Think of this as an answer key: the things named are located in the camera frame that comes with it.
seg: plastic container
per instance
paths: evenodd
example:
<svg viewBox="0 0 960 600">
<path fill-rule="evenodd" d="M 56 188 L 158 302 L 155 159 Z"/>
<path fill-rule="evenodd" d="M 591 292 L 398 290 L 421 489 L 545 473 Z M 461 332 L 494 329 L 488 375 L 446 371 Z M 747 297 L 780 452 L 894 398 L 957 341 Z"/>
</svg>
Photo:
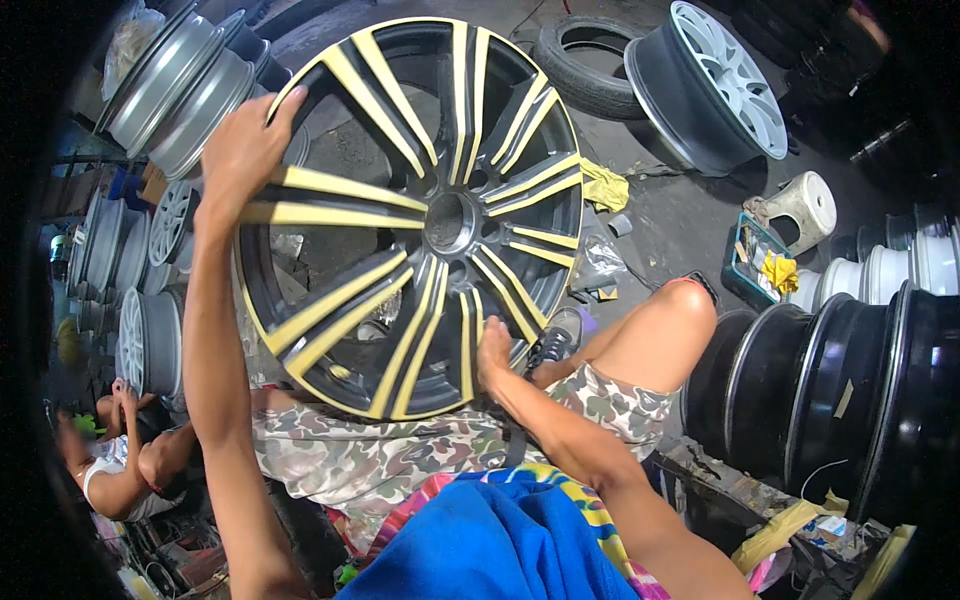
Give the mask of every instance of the plastic container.
<svg viewBox="0 0 960 600">
<path fill-rule="evenodd" d="M 737 240 L 742 241 L 741 232 L 744 229 L 748 230 L 751 236 L 755 236 L 758 243 L 765 243 L 770 250 L 775 253 L 783 254 L 786 258 L 793 258 L 793 254 L 773 237 L 769 231 L 761 227 L 759 223 L 750 218 L 750 215 L 745 212 L 740 213 L 736 219 L 736 226 L 730 229 L 730 235 L 727 238 L 727 253 L 724 256 L 723 268 L 720 270 L 720 282 L 723 283 L 725 288 L 736 294 L 741 300 L 747 302 L 751 307 L 762 311 L 768 306 L 776 304 L 777 301 L 768 295 L 766 291 L 750 277 L 756 270 L 754 270 L 753 267 L 748 267 L 747 263 L 741 262 L 736 253 L 736 242 Z M 752 256 L 750 248 L 746 248 L 747 245 L 744 246 L 748 256 Z M 741 269 L 744 268 L 746 268 L 749 273 L 741 271 Z M 780 302 L 789 301 L 789 294 L 785 294 L 784 298 L 780 298 Z"/>
</svg>

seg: center bore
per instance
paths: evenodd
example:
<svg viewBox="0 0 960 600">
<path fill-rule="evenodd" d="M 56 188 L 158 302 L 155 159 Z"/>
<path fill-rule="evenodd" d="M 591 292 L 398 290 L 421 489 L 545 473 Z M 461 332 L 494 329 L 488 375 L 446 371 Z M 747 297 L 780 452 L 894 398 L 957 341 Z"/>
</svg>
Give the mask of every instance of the center bore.
<svg viewBox="0 0 960 600">
<path fill-rule="evenodd" d="M 459 194 L 443 194 L 430 203 L 423 234 L 437 252 L 459 252 L 473 236 L 476 218 L 469 201 Z"/>
</svg>

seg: teal basket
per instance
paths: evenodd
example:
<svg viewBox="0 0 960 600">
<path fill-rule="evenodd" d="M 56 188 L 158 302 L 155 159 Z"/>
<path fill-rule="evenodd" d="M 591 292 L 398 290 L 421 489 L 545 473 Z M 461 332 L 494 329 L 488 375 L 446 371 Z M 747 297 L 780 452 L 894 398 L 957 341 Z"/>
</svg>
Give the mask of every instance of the teal basket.
<svg viewBox="0 0 960 600">
<path fill-rule="evenodd" d="M 730 235 L 727 237 L 727 253 L 724 256 L 723 269 L 720 270 L 720 282 L 723 283 L 725 288 L 736 294 L 738 298 L 747 302 L 751 307 L 762 311 L 764 308 L 775 304 L 776 301 L 770 298 L 754 279 L 736 268 L 737 263 L 740 263 L 740 259 L 736 255 L 735 245 L 737 240 L 743 241 L 744 231 L 749 231 L 750 237 L 757 240 L 757 242 L 766 242 L 775 253 L 782 253 L 787 258 L 793 258 L 793 254 L 787 250 L 780 240 L 770 235 L 769 231 L 762 228 L 757 221 L 754 221 L 750 215 L 745 212 L 741 212 L 737 217 L 736 226 L 730 228 Z M 748 258 L 753 258 L 753 252 L 750 248 L 753 248 L 755 245 L 756 244 L 750 244 L 748 247 L 748 244 L 744 243 L 744 250 L 747 251 Z M 756 276 L 758 273 L 758 270 L 749 263 L 747 263 L 747 269 L 752 276 Z M 790 296 L 790 294 L 783 295 L 780 302 L 789 302 Z"/>
</svg>

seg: plastic bag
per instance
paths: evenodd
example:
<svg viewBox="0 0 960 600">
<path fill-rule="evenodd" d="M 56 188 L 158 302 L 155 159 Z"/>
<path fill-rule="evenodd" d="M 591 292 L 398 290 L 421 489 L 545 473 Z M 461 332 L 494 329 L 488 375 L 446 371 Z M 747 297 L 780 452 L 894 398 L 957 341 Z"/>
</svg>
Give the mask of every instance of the plastic bag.
<svg viewBox="0 0 960 600">
<path fill-rule="evenodd" d="M 606 228 L 600 224 L 596 215 L 584 211 L 580 248 L 577 249 L 577 257 L 573 261 L 570 289 L 588 290 L 613 285 L 617 275 L 626 272 L 627 267 Z"/>
<path fill-rule="evenodd" d="M 146 8 L 143 0 L 134 0 L 117 17 L 113 40 L 107 48 L 104 61 L 104 82 L 100 86 L 100 95 L 104 101 L 116 93 L 120 82 L 127 77 L 133 64 L 154 41 L 167 17 L 162 13 Z"/>
</svg>

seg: white tank top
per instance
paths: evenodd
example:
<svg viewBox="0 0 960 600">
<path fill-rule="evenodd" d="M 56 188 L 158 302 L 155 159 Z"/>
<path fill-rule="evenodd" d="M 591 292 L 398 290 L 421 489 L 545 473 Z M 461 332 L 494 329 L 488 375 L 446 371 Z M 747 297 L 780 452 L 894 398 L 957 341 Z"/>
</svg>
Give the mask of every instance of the white tank top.
<svg viewBox="0 0 960 600">
<path fill-rule="evenodd" d="M 102 444 L 95 444 L 94 446 L 95 447 L 91 448 L 91 454 L 96 456 L 97 460 L 86 470 L 86 476 L 84 477 L 84 496 L 86 497 L 86 501 L 90 503 L 90 506 L 93 506 L 93 503 L 90 502 L 90 495 L 87 493 L 87 488 L 90 485 L 90 477 L 99 472 L 115 475 L 127 469 L 127 435 L 124 434 L 112 440 L 107 440 Z M 141 518 L 169 511 L 180 504 L 185 495 L 186 492 L 183 492 L 173 500 L 164 500 L 148 489 L 137 501 L 136 506 L 133 507 L 130 515 L 127 516 L 125 520 L 138 521 Z"/>
</svg>

